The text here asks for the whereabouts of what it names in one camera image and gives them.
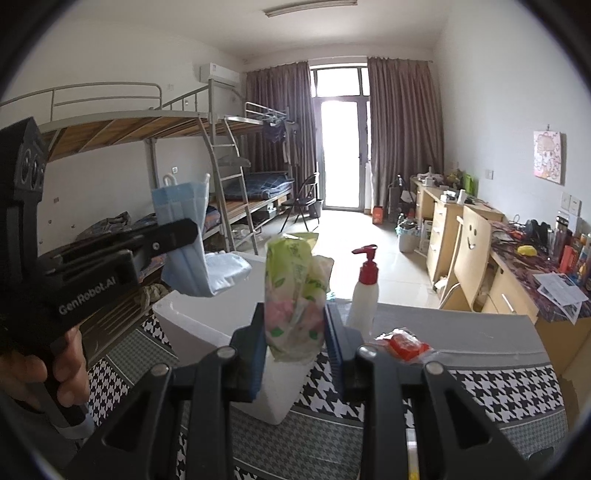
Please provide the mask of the person's left hand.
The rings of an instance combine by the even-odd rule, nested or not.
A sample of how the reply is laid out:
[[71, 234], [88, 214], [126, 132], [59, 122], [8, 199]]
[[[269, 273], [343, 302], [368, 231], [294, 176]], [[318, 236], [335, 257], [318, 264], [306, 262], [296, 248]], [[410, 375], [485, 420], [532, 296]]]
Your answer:
[[[51, 367], [51, 377], [58, 381], [57, 399], [64, 407], [82, 405], [89, 400], [89, 377], [79, 327], [68, 330], [63, 339], [65, 346]], [[1, 392], [36, 410], [42, 406], [30, 385], [47, 377], [47, 366], [36, 356], [16, 351], [1, 356]]]

